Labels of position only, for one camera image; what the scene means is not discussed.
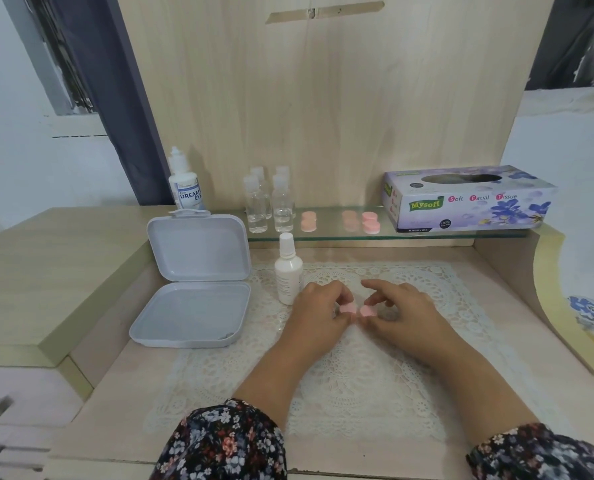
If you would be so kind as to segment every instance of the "lace doily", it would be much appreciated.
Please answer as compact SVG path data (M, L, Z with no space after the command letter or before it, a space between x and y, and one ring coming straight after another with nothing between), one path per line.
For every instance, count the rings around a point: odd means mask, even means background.
M532 373L509 347L450 265L415 262L305 264L304 282L345 283L357 303L370 290L365 278L408 282L430 295L439 312L503 375L538 418L558 433L571 433L562 413L535 384ZM172 430L184 414L228 399L276 341L289 307L277 300L273 265L255 266L240 338L222 349L180 350L165 387L146 417L148 432ZM378 308L381 316L395 313ZM340 343L301 380L287 425L289 435L427 438L461 435L456 411L436 375L394 347L375 343L351 326Z

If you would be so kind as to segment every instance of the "desk surface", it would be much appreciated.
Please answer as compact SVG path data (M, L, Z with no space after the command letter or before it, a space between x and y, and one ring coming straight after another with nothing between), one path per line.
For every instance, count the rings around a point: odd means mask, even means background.
M253 250L268 262L276 250ZM441 260L450 263L473 297L556 400L578 436L594 443L594 379L473 248L300 250L304 261ZM55 443L55 459L154 463L169 433L146 434L142 425L177 351L128 343L91 399ZM339 442L335 447L287 438L289 468L361 476L468 478L464 444L436 440Z
M0 233L0 365L54 367L152 253L168 207L55 208Z

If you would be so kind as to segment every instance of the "blue flower decoration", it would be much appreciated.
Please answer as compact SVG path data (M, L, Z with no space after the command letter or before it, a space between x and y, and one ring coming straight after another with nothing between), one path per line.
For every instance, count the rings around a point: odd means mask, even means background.
M512 198L509 201L500 200L497 205L491 207L493 215L501 219L506 224L517 224L519 219L526 219L528 216L520 210L520 206L517 205L517 199Z
M588 298L569 296L570 307L583 314L586 318L594 320L594 303Z
M508 176L513 180L517 180L517 178L530 178L531 180L537 180L537 177L533 177L530 173L526 173L525 171L518 170Z
M546 212L548 212L549 206L550 202L544 202L541 205L532 203L530 204L530 206L528 206L528 209L532 210L533 212L537 212L538 214L545 214Z

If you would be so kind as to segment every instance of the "hand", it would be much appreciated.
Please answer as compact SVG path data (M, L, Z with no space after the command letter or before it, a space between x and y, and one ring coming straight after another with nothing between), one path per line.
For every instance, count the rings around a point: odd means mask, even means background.
M408 283L395 285L384 280L363 280L362 285L375 290L365 305L385 302L397 306L397 321L379 317L357 317L366 331L404 350L413 357L436 367L458 353L465 344L453 327L437 311L433 300Z
M336 345L355 318L350 313L333 316L335 302L345 305L352 300L353 294L340 281L324 286L308 283L295 298L277 345L288 347L311 366Z

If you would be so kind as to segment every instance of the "floral sleeve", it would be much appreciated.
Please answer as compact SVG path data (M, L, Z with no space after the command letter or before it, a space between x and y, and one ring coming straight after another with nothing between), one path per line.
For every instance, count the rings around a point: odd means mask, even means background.
M238 399L181 420L150 480L286 479L284 437L263 412Z
M477 480L594 479L594 446L555 435L541 423L493 436L466 460Z

